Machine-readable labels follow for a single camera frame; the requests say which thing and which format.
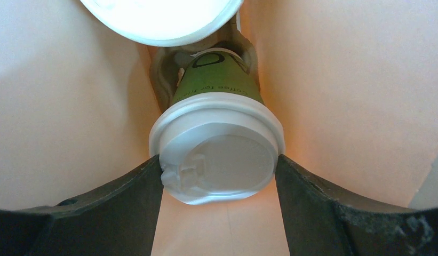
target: green coffee cup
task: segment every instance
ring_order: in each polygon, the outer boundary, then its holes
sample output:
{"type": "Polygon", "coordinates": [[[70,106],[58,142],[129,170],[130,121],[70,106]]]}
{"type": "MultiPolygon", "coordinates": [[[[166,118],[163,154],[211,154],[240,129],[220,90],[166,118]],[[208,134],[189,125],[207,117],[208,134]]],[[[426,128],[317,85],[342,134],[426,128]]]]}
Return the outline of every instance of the green coffee cup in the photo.
{"type": "Polygon", "coordinates": [[[200,52],[186,68],[172,105],[205,92],[238,94],[264,104],[247,65],[228,49],[211,48],[200,52]]]}

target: paper coffee cup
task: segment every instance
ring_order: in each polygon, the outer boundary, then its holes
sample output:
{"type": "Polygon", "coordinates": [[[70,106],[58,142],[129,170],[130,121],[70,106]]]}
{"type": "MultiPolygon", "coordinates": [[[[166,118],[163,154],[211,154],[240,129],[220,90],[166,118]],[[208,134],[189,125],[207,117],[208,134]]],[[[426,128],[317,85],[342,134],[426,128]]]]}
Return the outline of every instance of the paper coffee cup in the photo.
{"type": "Polygon", "coordinates": [[[172,104],[206,92],[228,92],[263,103],[247,65],[239,55],[224,48],[198,53],[186,68],[172,104]]]}
{"type": "Polygon", "coordinates": [[[173,105],[154,124],[167,191],[187,204],[244,199],[273,178],[283,128],[266,108],[239,56],[201,52],[186,68],[173,105]]]}

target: cup lid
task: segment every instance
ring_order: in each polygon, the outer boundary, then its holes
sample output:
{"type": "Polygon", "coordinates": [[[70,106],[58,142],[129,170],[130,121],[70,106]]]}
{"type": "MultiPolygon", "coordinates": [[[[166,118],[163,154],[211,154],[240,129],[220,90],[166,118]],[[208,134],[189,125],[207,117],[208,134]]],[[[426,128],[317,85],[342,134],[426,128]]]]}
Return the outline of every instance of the cup lid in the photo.
{"type": "Polygon", "coordinates": [[[81,0],[102,23],[139,43],[195,43],[223,26],[244,0],[81,0]]]}
{"type": "Polygon", "coordinates": [[[170,107],[150,133],[167,191],[187,204],[247,198],[272,179],[284,153],[283,129],[245,96],[202,93],[170,107]]]}

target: orange wall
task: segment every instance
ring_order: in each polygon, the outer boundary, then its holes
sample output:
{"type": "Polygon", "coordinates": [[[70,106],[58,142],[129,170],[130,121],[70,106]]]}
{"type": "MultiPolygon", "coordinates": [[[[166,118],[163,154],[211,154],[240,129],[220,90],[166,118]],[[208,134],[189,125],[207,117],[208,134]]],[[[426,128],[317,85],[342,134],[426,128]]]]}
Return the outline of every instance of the orange wall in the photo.
{"type": "Polygon", "coordinates": [[[149,63],[80,1],[0,0],[0,208],[55,205],[148,159],[149,63]]]}
{"type": "Polygon", "coordinates": [[[246,1],[289,157],[407,206],[438,152],[438,2],[246,1]]]}

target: white lid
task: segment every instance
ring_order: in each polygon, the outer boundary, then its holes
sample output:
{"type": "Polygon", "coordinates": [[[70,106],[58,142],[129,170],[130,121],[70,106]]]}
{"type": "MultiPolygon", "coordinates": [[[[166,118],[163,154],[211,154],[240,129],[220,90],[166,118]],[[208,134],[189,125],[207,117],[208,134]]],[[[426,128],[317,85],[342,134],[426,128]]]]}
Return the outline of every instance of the white lid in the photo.
{"type": "Polygon", "coordinates": [[[106,26],[139,43],[197,42],[223,26],[244,0],[81,0],[106,26]]]}
{"type": "Polygon", "coordinates": [[[165,111],[150,132],[149,150],[160,154],[167,191],[184,203],[203,204],[263,189],[285,144],[282,125],[263,104],[209,92],[165,111]]]}

